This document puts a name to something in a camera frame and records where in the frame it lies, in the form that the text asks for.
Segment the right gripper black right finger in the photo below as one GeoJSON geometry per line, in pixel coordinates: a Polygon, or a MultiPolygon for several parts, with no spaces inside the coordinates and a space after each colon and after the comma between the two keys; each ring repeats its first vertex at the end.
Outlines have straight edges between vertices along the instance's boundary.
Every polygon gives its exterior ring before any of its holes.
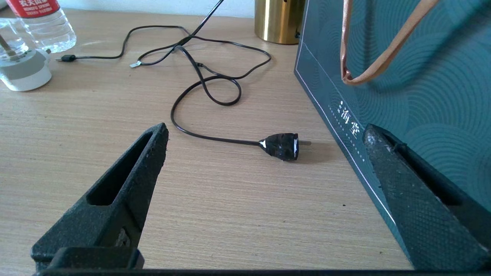
{"type": "Polygon", "coordinates": [[[389,131],[363,143],[415,269],[489,271],[490,212],[389,131]]]}

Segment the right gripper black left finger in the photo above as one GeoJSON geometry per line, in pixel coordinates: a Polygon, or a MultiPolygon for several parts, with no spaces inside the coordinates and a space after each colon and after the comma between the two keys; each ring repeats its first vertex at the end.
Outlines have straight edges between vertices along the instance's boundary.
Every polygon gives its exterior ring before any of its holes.
{"type": "Polygon", "coordinates": [[[137,247],[165,161],[168,134],[164,123],[144,131],[32,246],[35,263],[48,265],[61,248],[137,247]]]}

